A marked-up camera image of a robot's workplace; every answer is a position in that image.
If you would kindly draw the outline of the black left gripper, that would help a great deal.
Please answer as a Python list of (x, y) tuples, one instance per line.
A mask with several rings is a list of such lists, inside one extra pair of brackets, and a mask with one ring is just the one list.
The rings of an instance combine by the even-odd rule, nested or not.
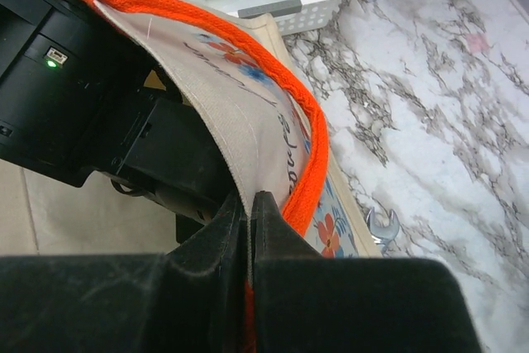
[(1, 0), (1, 157), (74, 187), (105, 174), (173, 212), (179, 241), (236, 210), (198, 112), (79, 0)]

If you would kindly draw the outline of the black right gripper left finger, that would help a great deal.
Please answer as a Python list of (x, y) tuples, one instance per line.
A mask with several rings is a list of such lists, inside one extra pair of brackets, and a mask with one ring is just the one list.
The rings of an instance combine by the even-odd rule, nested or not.
[(231, 194), (167, 254), (2, 258), (2, 351), (240, 351), (244, 220)]

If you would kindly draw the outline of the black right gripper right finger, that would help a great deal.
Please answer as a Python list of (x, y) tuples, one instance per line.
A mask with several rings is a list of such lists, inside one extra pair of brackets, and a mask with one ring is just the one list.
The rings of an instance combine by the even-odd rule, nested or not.
[(271, 193), (255, 196), (259, 352), (478, 352), (460, 286), (440, 262), (318, 254)]

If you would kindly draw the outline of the beige canvas tote bag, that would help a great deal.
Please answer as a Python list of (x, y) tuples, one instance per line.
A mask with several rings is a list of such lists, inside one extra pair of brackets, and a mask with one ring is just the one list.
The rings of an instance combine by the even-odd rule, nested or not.
[(249, 206), (260, 190), (279, 204), (304, 200), (297, 180), (314, 166), (312, 127), (293, 96), (271, 77), (291, 69), (279, 24), (265, 13), (242, 19), (216, 11), (214, 31), (188, 17), (122, 11), (105, 2), (93, 10), (137, 49), (146, 50), (181, 89), (225, 160), (237, 191)]

